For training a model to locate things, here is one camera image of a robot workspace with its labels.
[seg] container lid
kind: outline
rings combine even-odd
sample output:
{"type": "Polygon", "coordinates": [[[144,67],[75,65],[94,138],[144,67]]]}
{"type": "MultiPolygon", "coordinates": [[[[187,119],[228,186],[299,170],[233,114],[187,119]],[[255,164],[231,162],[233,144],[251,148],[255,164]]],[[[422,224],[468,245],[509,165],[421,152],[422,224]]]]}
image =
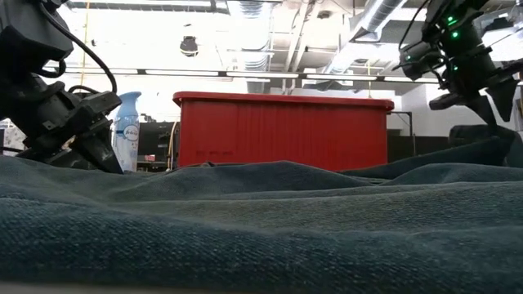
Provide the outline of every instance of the container lid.
{"type": "Polygon", "coordinates": [[[255,102],[255,103],[296,103],[313,105],[346,105],[357,107],[371,107],[383,110],[393,110],[394,102],[387,99],[365,99],[365,98],[332,98],[322,96],[290,96],[271,94],[232,94],[211,93],[197,91],[181,91],[174,93],[172,100],[179,106],[183,100],[208,100],[222,102],[255,102]]]}

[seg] air freshener bottle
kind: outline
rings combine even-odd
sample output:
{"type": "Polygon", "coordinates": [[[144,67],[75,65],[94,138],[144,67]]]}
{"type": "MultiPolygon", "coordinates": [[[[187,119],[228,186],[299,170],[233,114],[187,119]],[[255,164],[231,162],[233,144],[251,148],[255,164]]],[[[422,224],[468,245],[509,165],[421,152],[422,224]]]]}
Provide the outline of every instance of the air freshener bottle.
{"type": "Polygon", "coordinates": [[[138,135],[140,117],[136,100],[141,92],[128,92],[120,96],[122,104],[116,113],[113,132],[113,150],[124,171],[135,172],[138,162],[138,135]]]}

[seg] red plastic container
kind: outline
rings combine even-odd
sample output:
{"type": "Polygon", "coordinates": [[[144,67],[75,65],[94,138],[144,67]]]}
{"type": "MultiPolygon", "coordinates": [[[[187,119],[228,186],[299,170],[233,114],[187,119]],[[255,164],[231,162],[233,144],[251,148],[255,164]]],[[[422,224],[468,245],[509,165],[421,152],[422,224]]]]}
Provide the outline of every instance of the red plastic container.
{"type": "Polygon", "coordinates": [[[178,92],[180,167],[289,160],[331,171],[387,163],[390,100],[178,92]]]}

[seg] ceiling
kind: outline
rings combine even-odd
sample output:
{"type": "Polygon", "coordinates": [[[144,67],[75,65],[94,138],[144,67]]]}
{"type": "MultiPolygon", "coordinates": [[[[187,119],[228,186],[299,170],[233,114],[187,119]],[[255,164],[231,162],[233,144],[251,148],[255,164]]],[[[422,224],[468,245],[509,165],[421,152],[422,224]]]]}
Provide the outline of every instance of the ceiling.
{"type": "MultiPolygon", "coordinates": [[[[515,0],[494,0],[484,6],[486,11],[512,7],[515,0]]],[[[243,51],[239,36],[245,38],[242,25],[229,16],[226,3],[216,1],[214,12],[201,8],[206,1],[147,1],[147,0],[98,0],[70,1],[68,9],[62,7],[60,14],[69,29],[114,69],[192,69],[235,70],[247,55],[269,54],[271,72],[282,71],[289,62],[289,48],[296,38],[295,56],[300,46],[306,48],[301,58],[290,61],[297,71],[324,67],[336,55],[348,30],[348,17],[363,11],[365,0],[320,0],[309,10],[299,33],[297,13],[303,9],[305,0],[287,0],[277,3],[272,13],[270,47],[266,53],[243,51]],[[194,58],[183,56],[179,51],[183,36],[194,35],[199,44],[199,54],[194,58]]],[[[379,49],[370,46],[355,47],[358,60],[349,70],[354,74],[401,75],[391,72],[398,58],[397,44],[416,7],[422,1],[410,0],[393,13],[391,21],[383,29],[379,49]]],[[[419,38],[424,16],[418,16],[406,40],[419,38]]],[[[84,54],[78,48],[67,60],[69,66],[81,66],[84,54]]],[[[86,67],[96,67],[88,57],[86,67]]],[[[281,87],[280,81],[272,81],[273,87],[281,87]]],[[[356,90],[368,88],[368,82],[354,82],[356,90]]],[[[413,87],[406,83],[375,82],[373,88],[395,90],[402,95],[413,87]]]]}

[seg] ventilation duct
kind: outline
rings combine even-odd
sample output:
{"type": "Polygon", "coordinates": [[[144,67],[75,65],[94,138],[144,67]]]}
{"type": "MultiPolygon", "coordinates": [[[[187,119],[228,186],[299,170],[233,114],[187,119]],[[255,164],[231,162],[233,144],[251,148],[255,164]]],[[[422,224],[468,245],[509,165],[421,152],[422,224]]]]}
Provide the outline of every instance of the ventilation duct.
{"type": "MultiPolygon", "coordinates": [[[[241,71],[267,71],[269,55],[264,54],[270,44],[270,22],[273,4],[254,1],[228,1],[230,15],[236,19],[239,28],[238,39],[243,54],[238,68],[241,71]]],[[[249,93],[263,93],[265,83],[247,82],[249,93]]]]}
{"type": "Polygon", "coordinates": [[[406,2],[407,0],[368,0],[363,12],[349,20],[348,43],[331,59],[323,73],[344,74],[358,58],[355,54],[358,50],[354,50],[356,44],[352,42],[358,38],[379,41],[383,27],[391,20],[392,12],[401,8],[406,2]]]}

